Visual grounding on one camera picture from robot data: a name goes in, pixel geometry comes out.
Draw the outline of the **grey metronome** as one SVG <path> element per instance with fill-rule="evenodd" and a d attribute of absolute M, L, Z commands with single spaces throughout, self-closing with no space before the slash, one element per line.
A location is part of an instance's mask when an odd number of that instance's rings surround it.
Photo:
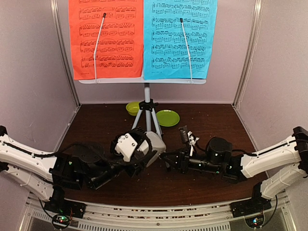
<path fill-rule="evenodd" d="M 151 145 L 152 145 L 152 151 L 156 151 L 155 155 L 148 161 L 146 167 L 149 167 L 152 163 L 154 163 L 159 155 L 166 151 L 166 145 L 163 142 L 163 140 L 154 132 L 148 131 L 145 133 L 146 136 L 149 138 Z M 144 155 L 147 154 L 149 150 L 149 145 L 147 141 L 143 141 L 140 147 L 137 149 L 138 151 L 142 152 Z"/>

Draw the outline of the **red sheet music paper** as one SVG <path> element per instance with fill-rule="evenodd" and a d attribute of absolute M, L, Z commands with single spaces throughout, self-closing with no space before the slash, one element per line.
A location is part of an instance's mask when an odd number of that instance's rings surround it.
<path fill-rule="evenodd" d="M 142 0 L 70 0 L 68 11 L 75 80 L 141 76 Z"/>

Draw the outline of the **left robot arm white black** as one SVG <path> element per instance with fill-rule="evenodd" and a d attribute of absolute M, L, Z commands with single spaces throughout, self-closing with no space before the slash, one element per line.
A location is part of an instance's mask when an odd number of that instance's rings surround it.
<path fill-rule="evenodd" d="M 14 141 L 0 128 L 0 170 L 27 187 L 59 214 L 69 210 L 64 189 L 97 190 L 125 171 L 131 176 L 150 165 L 157 154 L 148 132 L 135 128 L 118 136 L 110 154 L 95 142 L 74 142 L 45 152 Z"/>

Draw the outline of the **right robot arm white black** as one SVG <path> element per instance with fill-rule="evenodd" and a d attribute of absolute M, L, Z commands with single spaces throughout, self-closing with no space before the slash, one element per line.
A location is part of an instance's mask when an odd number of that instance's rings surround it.
<path fill-rule="evenodd" d="M 213 137 L 199 155 L 197 140 L 186 127 L 180 128 L 185 148 L 166 152 L 160 157 L 180 173 L 188 170 L 221 175 L 231 183 L 238 183 L 255 175 L 280 167 L 271 178 L 254 186 L 253 196 L 247 201 L 247 209 L 257 212 L 277 193 L 301 178 L 308 176 L 308 132 L 295 127 L 285 140 L 263 150 L 249 153 L 234 149 L 232 143 Z"/>

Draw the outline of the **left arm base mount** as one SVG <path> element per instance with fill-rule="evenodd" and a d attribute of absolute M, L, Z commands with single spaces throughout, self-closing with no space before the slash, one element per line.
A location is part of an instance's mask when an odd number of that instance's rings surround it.
<path fill-rule="evenodd" d="M 45 214 L 51 218 L 51 224 L 57 230 L 68 228 L 73 218 L 83 218 L 86 211 L 86 204 L 64 199 L 62 205 L 57 205 L 51 201 L 39 201 Z"/>

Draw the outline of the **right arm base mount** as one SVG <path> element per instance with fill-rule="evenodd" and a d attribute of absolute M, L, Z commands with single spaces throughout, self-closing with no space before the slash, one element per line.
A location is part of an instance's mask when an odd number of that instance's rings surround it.
<path fill-rule="evenodd" d="M 271 209 L 271 202 L 269 200 L 261 202 L 248 199 L 233 202 L 230 207 L 234 218 L 244 217 L 248 227 L 258 229 L 265 224 L 264 211 Z"/>

